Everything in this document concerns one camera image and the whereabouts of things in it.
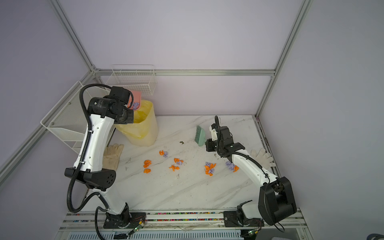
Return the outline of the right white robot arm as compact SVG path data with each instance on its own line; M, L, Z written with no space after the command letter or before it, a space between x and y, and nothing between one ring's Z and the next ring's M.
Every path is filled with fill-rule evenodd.
M273 226L297 212L292 185L286 177L280 178L264 168L241 143L234 142L228 127L212 124L210 132L212 137L206 141L206 150L239 167L260 190L258 201L250 200L237 206L241 225L258 219Z

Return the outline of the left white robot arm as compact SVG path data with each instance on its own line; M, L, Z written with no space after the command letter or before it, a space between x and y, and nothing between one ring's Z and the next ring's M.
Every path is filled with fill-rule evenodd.
M115 124L132 124L134 111L131 109L134 96L122 87L108 87L110 92L104 97L94 97L88 104L84 101L84 92L96 84L86 85L79 93L80 105L87 121L87 130L80 155L71 168L65 169L65 176L70 178L66 203L71 213L80 212L88 201L97 196L103 203L101 211L106 213L105 227L124 228L131 222L128 204L114 193L113 184L116 171L103 167L104 151L109 133ZM75 182L82 183L92 190L79 207L72 201Z

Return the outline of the pink dustpan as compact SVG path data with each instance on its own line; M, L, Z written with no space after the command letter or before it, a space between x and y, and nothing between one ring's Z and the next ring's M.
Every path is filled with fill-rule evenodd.
M137 111L141 107L142 92L131 91L131 93L133 97L130 97L127 107L130 110Z

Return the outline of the green hand brush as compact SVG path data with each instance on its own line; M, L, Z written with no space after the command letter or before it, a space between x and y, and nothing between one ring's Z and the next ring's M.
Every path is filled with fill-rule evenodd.
M201 126L196 127L195 143L202 147L206 142L206 132Z

